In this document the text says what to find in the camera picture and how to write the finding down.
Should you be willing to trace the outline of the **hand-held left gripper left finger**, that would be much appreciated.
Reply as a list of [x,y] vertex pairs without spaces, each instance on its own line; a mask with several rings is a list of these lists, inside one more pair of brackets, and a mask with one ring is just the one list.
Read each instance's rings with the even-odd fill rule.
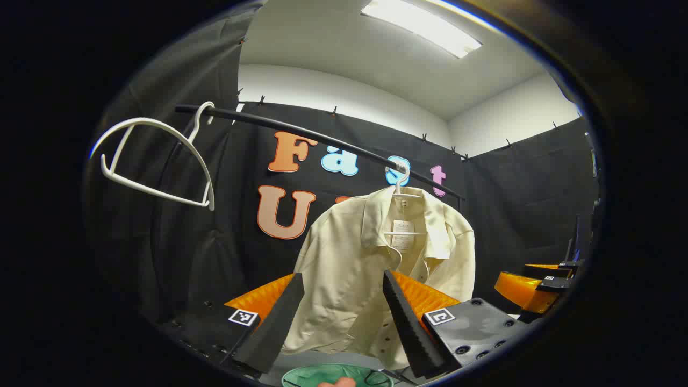
[[290,274],[230,302],[189,307],[161,328],[214,367],[260,377],[280,354],[304,293],[302,274]]

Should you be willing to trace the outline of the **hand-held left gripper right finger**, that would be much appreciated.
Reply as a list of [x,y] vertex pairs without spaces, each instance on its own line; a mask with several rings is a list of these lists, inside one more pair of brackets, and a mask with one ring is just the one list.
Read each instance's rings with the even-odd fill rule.
[[529,325],[479,297],[457,302],[392,270],[383,293],[415,377],[472,367],[521,340]]

